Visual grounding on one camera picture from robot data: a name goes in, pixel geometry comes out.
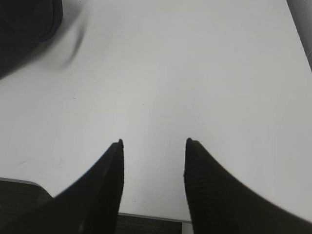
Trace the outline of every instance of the white surface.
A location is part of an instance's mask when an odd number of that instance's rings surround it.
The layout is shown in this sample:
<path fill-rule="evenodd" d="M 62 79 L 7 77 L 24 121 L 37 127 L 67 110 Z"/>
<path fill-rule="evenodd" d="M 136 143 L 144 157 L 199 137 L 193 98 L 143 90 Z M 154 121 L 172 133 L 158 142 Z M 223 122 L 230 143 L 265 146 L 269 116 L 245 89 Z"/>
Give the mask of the white surface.
<path fill-rule="evenodd" d="M 121 138 L 120 212 L 190 220 L 192 137 L 257 193 L 312 221 L 312 75 L 286 1 L 64 7 L 49 50 L 0 80 L 0 177 L 55 196 Z"/>

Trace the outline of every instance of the white table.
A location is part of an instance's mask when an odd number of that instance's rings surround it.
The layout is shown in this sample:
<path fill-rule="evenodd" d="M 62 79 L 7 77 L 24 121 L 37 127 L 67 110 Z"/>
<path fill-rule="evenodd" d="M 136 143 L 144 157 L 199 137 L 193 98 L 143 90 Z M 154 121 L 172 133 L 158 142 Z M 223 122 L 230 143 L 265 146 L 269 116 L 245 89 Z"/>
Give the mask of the white table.
<path fill-rule="evenodd" d="M 119 138 L 121 213 L 189 221 L 188 137 L 312 221 L 312 75 L 285 0 L 63 0 L 48 51 L 0 80 L 0 177 L 56 196 Z"/>

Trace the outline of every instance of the black bag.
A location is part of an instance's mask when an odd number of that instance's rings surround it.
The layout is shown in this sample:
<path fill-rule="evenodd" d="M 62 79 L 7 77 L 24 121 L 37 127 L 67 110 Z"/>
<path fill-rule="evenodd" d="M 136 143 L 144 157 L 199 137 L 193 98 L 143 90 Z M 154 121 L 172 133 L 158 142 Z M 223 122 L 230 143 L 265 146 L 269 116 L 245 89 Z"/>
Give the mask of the black bag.
<path fill-rule="evenodd" d="M 61 0 L 0 0 L 0 76 L 50 39 L 62 18 Z"/>

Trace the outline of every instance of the dark floor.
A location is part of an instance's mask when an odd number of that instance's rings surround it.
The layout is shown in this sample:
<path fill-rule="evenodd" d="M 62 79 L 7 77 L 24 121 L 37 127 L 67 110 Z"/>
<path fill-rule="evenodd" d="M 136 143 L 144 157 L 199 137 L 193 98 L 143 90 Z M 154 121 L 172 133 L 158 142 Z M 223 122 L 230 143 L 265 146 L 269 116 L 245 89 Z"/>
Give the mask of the dark floor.
<path fill-rule="evenodd" d="M 52 197 L 41 187 L 0 181 L 0 228 Z M 116 234 L 181 234 L 182 224 L 131 216 L 118 217 Z"/>

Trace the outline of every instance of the black object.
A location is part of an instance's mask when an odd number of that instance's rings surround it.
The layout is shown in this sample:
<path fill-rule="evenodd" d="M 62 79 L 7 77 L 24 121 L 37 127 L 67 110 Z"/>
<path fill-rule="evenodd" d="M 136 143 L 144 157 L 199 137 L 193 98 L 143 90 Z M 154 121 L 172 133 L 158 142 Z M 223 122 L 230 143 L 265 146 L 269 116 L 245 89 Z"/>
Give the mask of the black object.
<path fill-rule="evenodd" d="M 113 234 L 124 180 L 123 143 L 52 201 L 9 222 L 0 234 Z"/>
<path fill-rule="evenodd" d="M 61 0 L 0 0 L 0 76 L 50 39 L 62 18 Z"/>
<path fill-rule="evenodd" d="M 195 234 L 312 234 L 312 224 L 268 202 L 187 140 L 184 183 Z"/>

